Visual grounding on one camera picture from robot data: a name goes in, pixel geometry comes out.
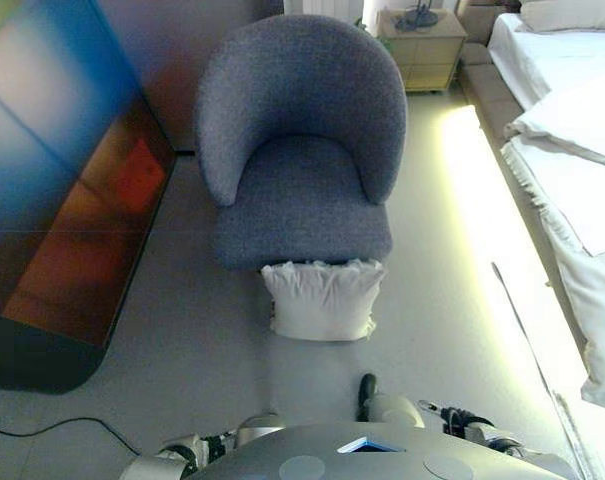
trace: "mattress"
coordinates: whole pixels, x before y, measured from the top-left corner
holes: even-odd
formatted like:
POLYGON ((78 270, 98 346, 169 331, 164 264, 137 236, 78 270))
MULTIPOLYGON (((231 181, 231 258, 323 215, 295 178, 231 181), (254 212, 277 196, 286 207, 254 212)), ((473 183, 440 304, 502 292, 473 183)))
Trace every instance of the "mattress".
POLYGON ((605 31, 532 33, 515 13, 497 18, 488 48, 525 110, 551 90, 605 71, 605 31))
POLYGON ((582 396, 605 406, 605 165, 563 152, 548 140, 522 135, 507 142, 502 155, 538 209, 588 341, 584 356, 589 378, 582 396), (595 250, 594 244, 600 253, 587 250, 595 250))

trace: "armchair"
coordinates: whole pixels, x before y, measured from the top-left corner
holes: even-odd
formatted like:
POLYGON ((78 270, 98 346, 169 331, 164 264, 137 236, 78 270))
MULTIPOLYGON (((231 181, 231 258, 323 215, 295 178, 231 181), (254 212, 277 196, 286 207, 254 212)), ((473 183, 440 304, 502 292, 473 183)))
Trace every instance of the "armchair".
POLYGON ((223 42, 198 93, 223 266, 388 255, 406 97, 381 44, 328 17, 271 17, 223 42))

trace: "radiator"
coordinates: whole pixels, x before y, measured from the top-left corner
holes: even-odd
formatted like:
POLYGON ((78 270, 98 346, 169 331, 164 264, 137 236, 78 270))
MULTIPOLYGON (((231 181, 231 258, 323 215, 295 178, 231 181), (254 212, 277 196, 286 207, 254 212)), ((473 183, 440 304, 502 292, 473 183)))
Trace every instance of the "radiator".
POLYGON ((304 13, 328 15, 349 23, 362 16, 364 0, 303 0, 304 13))

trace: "nightstand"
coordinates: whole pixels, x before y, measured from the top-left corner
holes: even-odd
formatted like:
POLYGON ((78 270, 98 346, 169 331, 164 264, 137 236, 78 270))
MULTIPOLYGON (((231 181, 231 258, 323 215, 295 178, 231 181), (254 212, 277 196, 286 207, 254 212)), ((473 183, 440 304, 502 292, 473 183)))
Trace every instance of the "nightstand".
POLYGON ((446 90, 466 39, 453 12, 432 11, 437 14, 438 23, 412 32, 395 29, 395 22, 404 11, 379 13, 379 37, 389 45, 407 91, 446 90))

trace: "white pillow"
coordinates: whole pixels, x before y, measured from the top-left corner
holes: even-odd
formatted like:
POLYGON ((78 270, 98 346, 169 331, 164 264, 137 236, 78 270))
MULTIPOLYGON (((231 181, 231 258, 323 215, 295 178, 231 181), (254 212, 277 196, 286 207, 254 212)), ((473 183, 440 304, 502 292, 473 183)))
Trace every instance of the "white pillow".
POLYGON ((293 264, 262 269, 275 300, 271 329, 290 338, 351 341, 375 329, 371 308, 386 269, 379 262, 293 264))
POLYGON ((605 0, 521 0, 522 20, 534 32, 605 30, 605 0))

